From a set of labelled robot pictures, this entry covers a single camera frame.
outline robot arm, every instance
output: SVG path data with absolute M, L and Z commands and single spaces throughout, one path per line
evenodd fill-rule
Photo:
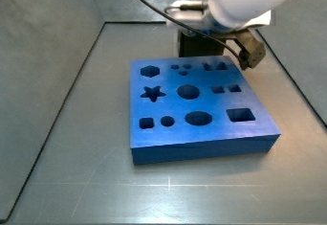
M 190 26 L 220 34 L 268 25 L 271 9 L 284 0 L 202 0 L 178 1 L 168 14 Z M 168 27 L 176 27 L 167 21 Z

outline circular hole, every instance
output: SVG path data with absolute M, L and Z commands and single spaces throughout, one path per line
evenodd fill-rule
M 178 70 L 179 69 L 179 65 L 171 65 L 171 69 Z
M 195 111 L 186 116 L 188 124 L 195 126 L 204 126 L 212 122 L 212 116 L 202 111 Z
M 162 118 L 162 125 L 163 125 L 163 126 L 171 127 L 171 126 L 174 126 L 174 124 L 175 124 L 175 120 L 174 120 L 172 117 L 164 116 L 164 117 Z
M 178 88 L 179 96 L 186 100 L 194 100 L 199 97 L 199 89 L 190 84 L 182 85 Z
M 191 69 L 191 68 L 192 68 L 191 64 L 184 64 L 183 67 L 184 67 L 186 69 Z
M 186 75 L 188 74 L 188 72 L 187 72 L 187 71 L 180 71 L 179 74 L 180 74 L 182 76 L 186 76 Z

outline small round hole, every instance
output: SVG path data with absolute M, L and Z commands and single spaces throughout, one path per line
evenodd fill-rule
M 163 126 L 171 127 L 171 126 L 174 126 L 174 124 L 175 124 L 175 120 L 174 120 L 172 117 L 164 116 L 164 117 L 162 118 L 162 125 L 163 125 Z
M 186 69 L 191 69 L 191 68 L 192 68 L 191 64 L 184 64 L 183 67 L 184 67 Z
M 186 76 L 186 75 L 188 74 L 188 72 L 187 72 L 187 71 L 180 71 L 179 74 L 180 74 L 182 76 Z
M 179 69 L 179 65 L 171 65 L 171 69 L 174 69 L 174 70 L 178 70 Z

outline gray tabletop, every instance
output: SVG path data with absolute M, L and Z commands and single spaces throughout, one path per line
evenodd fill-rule
M 130 61 L 172 57 L 164 25 L 106 25 L 9 224 L 327 223 L 327 135 L 268 52 L 244 72 L 283 135 L 267 154 L 135 167 Z

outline hexagonal hole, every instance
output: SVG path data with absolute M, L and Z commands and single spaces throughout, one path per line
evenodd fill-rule
M 140 74 L 148 78 L 155 77 L 160 74 L 160 68 L 155 66 L 147 66 L 140 69 Z

